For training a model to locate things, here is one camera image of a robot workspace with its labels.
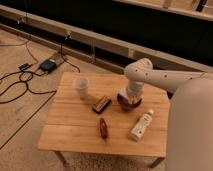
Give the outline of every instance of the table top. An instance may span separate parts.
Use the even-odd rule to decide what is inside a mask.
[[[79,98],[73,80],[86,77],[89,94]],[[166,92],[145,84],[143,102],[136,109],[125,112],[118,104],[118,91],[127,85],[124,75],[94,73],[64,73],[54,97],[38,148],[42,150],[88,152],[121,155],[165,157],[169,100]],[[103,95],[112,99],[111,105],[98,115],[92,105]],[[143,138],[135,142],[129,133],[140,114],[153,109],[153,121]],[[99,120],[104,118],[109,138],[100,136]]]

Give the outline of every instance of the chocolate bar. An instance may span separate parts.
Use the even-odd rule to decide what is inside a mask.
[[[92,110],[97,114],[101,114],[101,112],[111,103],[111,99],[107,96],[103,96],[96,104],[93,105]]]

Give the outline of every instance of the white surface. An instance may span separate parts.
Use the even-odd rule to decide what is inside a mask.
[[[166,171],[212,171],[212,130],[213,80],[190,80],[171,100]]]

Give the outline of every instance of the sausage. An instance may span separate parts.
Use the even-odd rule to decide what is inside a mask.
[[[103,139],[108,138],[107,124],[103,118],[100,119],[100,133]]]

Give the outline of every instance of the small bottle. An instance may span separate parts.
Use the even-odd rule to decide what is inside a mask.
[[[147,113],[140,117],[139,121],[136,123],[130,133],[130,137],[133,140],[139,141],[143,137],[147,126],[152,122],[153,114],[154,111],[150,109]]]

